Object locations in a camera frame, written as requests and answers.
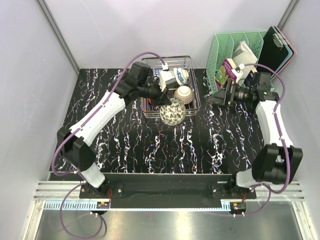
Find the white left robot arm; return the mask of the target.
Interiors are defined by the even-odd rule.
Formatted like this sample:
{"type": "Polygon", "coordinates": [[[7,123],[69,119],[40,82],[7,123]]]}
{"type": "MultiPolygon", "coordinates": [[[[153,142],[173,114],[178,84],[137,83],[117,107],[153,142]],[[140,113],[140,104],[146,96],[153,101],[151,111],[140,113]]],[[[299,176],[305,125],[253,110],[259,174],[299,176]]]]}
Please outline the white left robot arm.
{"type": "Polygon", "coordinates": [[[61,155],[86,183],[97,198],[108,193],[104,174],[95,163],[96,155],[90,146],[102,128],[126,106],[139,97],[159,103],[170,103],[165,95],[166,83],[148,84],[153,77],[152,68],[142,62],[134,62],[129,71],[123,70],[110,91],[106,91],[98,104],[80,121],[69,129],[62,127],[57,132],[58,148],[56,158],[61,155]]]}

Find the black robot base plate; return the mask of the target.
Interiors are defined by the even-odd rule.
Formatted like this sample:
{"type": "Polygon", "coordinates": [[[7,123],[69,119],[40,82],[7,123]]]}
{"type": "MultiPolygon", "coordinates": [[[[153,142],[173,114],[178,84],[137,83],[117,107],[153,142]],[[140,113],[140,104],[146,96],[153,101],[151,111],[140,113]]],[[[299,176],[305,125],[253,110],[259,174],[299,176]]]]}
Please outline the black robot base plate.
{"type": "Polygon", "coordinates": [[[255,200],[255,192],[235,189],[231,174],[105,173],[106,182],[95,189],[85,184],[81,199],[111,197],[112,209],[213,209],[221,200],[255,200]]]}

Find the blue white patterned bowl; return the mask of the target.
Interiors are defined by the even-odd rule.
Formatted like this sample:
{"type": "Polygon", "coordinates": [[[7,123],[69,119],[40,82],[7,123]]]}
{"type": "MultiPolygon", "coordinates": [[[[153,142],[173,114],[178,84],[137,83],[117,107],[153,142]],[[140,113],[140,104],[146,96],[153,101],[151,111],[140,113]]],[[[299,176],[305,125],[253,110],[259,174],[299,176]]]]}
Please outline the blue white patterned bowl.
{"type": "Polygon", "coordinates": [[[174,76],[175,76],[175,80],[176,82],[180,85],[180,86],[183,86],[183,85],[186,85],[189,81],[189,72],[187,69],[184,69],[184,68],[174,68],[173,69],[173,73],[174,73],[174,76]]]}

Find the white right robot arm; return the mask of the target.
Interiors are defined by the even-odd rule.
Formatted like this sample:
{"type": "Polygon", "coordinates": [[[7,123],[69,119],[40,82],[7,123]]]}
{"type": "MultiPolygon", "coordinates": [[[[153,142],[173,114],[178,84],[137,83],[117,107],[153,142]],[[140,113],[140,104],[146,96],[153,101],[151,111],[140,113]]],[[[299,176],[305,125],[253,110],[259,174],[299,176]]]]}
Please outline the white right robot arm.
{"type": "Polygon", "coordinates": [[[239,171],[227,185],[228,195],[239,198],[245,188],[259,183],[287,187],[292,182],[303,158],[301,148],[290,140],[281,116],[281,97],[271,90],[271,74],[256,72],[251,88],[241,87],[231,79],[226,86],[208,98],[213,105],[230,107],[234,103],[254,106],[262,132],[264,147],[257,154],[252,167],[239,171]]]}

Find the chrome wire dish rack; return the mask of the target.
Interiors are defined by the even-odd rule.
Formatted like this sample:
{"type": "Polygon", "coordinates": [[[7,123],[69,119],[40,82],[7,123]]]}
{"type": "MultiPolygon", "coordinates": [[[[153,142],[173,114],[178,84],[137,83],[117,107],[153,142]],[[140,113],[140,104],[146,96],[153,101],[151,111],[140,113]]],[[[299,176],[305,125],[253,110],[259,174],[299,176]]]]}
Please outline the chrome wire dish rack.
{"type": "MultiPolygon", "coordinates": [[[[200,101],[200,96],[198,91],[198,80],[195,76],[191,57],[189,55],[178,55],[178,56],[165,56],[162,58],[168,64],[168,67],[170,69],[183,68],[188,70],[189,80],[186,85],[189,88],[191,88],[193,92],[193,101],[185,105],[186,116],[189,117],[189,116],[196,115],[201,108],[201,101],[200,101]]],[[[152,68],[152,70],[154,69],[162,70],[162,62],[157,57],[143,57],[141,61],[149,65],[152,68]]],[[[141,108],[146,118],[160,117],[160,107],[152,106],[152,104],[149,103],[146,98],[141,98],[141,108]]]]}

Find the grey leaf patterned bowl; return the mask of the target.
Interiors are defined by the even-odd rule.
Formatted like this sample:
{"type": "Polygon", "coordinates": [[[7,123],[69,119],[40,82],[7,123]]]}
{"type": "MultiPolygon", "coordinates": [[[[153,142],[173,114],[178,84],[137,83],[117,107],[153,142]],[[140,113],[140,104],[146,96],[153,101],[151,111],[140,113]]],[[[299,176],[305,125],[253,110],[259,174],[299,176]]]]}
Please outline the grey leaf patterned bowl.
{"type": "Polygon", "coordinates": [[[168,126],[176,126],[180,124],[186,117],[187,109],[184,103],[177,98],[170,98],[170,105],[160,107],[160,119],[168,126]]]}

